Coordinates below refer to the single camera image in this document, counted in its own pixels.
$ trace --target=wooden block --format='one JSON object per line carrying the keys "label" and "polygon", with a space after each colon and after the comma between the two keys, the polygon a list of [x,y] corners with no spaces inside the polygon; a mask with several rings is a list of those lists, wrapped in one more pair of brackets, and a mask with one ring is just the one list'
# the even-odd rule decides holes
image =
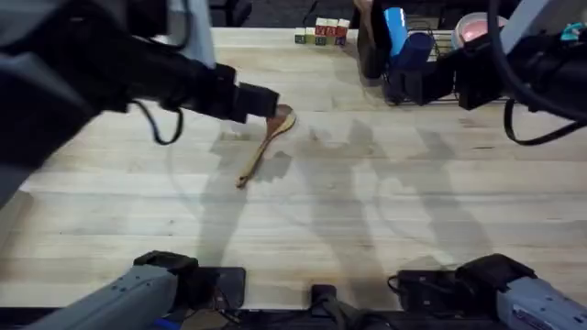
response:
{"label": "wooden block", "polygon": [[305,28],[298,27],[295,29],[295,43],[305,44]]}
{"label": "wooden block", "polygon": [[335,37],[337,35],[337,27],[337,19],[327,19],[327,37]]}
{"label": "wooden block", "polygon": [[347,37],[336,37],[334,44],[338,46],[344,46],[347,44]]}
{"label": "wooden block", "polygon": [[316,44],[316,28],[315,27],[306,27],[305,28],[305,43],[307,44]]}
{"label": "wooden block", "polygon": [[326,36],[316,36],[316,45],[317,46],[326,46],[327,44],[327,37]]}
{"label": "wooden block", "polygon": [[349,32],[350,21],[347,19],[340,19],[337,26],[337,37],[346,37]]}
{"label": "wooden block", "polygon": [[316,35],[317,36],[325,36],[327,34],[327,24],[328,20],[325,18],[317,18],[316,19]]}

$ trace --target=wire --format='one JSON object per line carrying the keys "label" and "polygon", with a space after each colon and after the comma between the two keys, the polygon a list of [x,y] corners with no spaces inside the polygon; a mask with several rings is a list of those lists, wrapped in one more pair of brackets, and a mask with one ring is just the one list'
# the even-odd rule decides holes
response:
{"label": "wire", "polygon": [[145,115],[145,117],[149,121],[150,127],[153,131],[153,139],[159,145],[169,146],[170,144],[175,143],[182,136],[182,133],[183,133],[183,112],[182,112],[182,109],[178,108],[175,110],[175,112],[177,113],[177,126],[175,128],[175,133],[173,133],[173,137],[171,140],[165,141],[161,138],[161,133],[159,131],[159,127],[157,126],[157,122],[155,122],[155,119],[153,118],[153,115],[150,113],[147,106],[145,106],[142,102],[140,102],[138,100],[132,100],[132,101],[130,101],[130,103],[138,106],[140,111],[142,111],[143,115]]}
{"label": "wire", "polygon": [[558,104],[553,103],[549,99],[534,93],[531,89],[524,85],[519,77],[517,77],[514,70],[512,70],[512,67],[507,61],[504,53],[504,46],[500,36],[498,22],[500,4],[501,0],[489,1],[487,27],[489,37],[492,42],[493,62],[495,64],[495,69],[499,72],[499,75],[501,76],[505,85],[514,94],[515,98],[524,104],[546,110],[557,116],[563,116],[577,121],[587,122],[587,113],[564,108]]}
{"label": "wire", "polygon": [[192,38],[192,28],[194,24],[194,14],[192,13],[192,8],[190,6],[190,0],[182,0],[183,4],[183,16],[185,17],[185,32],[183,35],[183,40],[177,45],[171,45],[159,42],[153,38],[147,38],[147,41],[153,45],[158,47],[167,49],[167,50],[174,50],[180,51],[184,50],[187,45],[190,43],[190,39]]}
{"label": "wire", "polygon": [[521,146],[539,146],[545,143],[549,143],[559,138],[564,138],[567,135],[581,129],[587,127],[586,123],[581,122],[574,122],[572,124],[568,124],[562,128],[557,129],[554,132],[548,133],[542,137],[536,137],[529,140],[520,140],[515,136],[514,128],[513,128],[513,113],[514,113],[514,104],[515,100],[510,99],[505,103],[504,107],[504,128],[505,134],[508,138],[510,138],[515,143]]}

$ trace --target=wooden table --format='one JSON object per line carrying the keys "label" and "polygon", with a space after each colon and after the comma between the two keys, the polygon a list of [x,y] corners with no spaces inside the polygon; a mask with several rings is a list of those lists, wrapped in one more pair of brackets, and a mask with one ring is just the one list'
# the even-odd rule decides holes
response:
{"label": "wooden table", "polygon": [[[215,29],[217,59],[271,87],[299,123],[246,191],[235,179],[265,133],[197,114],[151,141],[138,109],[108,113],[23,186],[34,201],[1,252],[0,305],[61,306],[153,249],[248,271],[248,308],[295,308],[313,283],[393,307],[386,278],[493,252],[587,303],[587,135],[510,142],[502,105],[390,107],[361,84],[351,45],[295,45],[291,30]],[[175,116],[157,112],[170,134]],[[561,123],[518,111],[529,137]]]}

